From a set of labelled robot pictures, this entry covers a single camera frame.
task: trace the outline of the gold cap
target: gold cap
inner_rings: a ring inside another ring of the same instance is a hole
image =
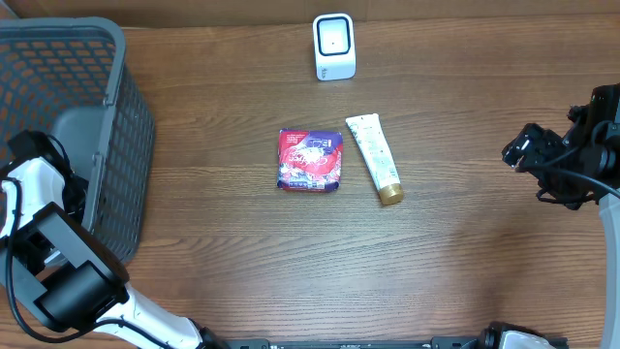
[[[403,201],[405,194],[399,183],[387,185],[379,191],[379,197],[384,205],[394,205]]]

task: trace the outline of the black mount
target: black mount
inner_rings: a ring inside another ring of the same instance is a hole
[[[0,247],[0,282],[4,285],[6,241]],[[67,262],[42,279],[49,247]],[[57,204],[37,212],[15,234],[15,296],[50,330],[85,330],[118,302],[128,299],[129,274],[109,250],[71,219]]]
[[[269,343],[264,339],[227,340],[229,349],[498,349],[502,334],[518,331],[543,337],[524,327],[502,322],[492,322],[479,336],[436,336],[430,341],[300,341]],[[569,349],[565,338],[548,339],[556,349]]]

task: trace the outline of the tube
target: tube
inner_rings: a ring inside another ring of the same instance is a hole
[[[403,187],[391,157],[388,142],[381,129],[379,115],[368,114],[346,119],[368,171],[375,182],[379,198],[384,205],[393,205],[403,200]]]

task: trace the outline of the red snack package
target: red snack package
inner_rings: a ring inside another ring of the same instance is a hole
[[[280,130],[278,187],[329,192],[340,185],[342,134]]]

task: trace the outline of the basket mesh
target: basket mesh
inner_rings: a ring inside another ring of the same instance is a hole
[[[94,235],[112,251],[136,253],[155,124],[125,70],[112,125]]]
[[[112,36],[118,34],[89,25],[88,19],[78,19],[82,26],[27,20],[32,27],[0,28],[0,167],[11,161],[6,145],[10,137],[24,129],[48,133],[68,108],[103,106],[108,84],[120,80],[116,101],[107,106],[114,110],[114,119],[108,149],[100,149],[106,161],[91,233],[127,262],[140,239],[153,118],[126,67],[116,70],[119,76],[110,76],[116,65],[124,66],[114,60]]]

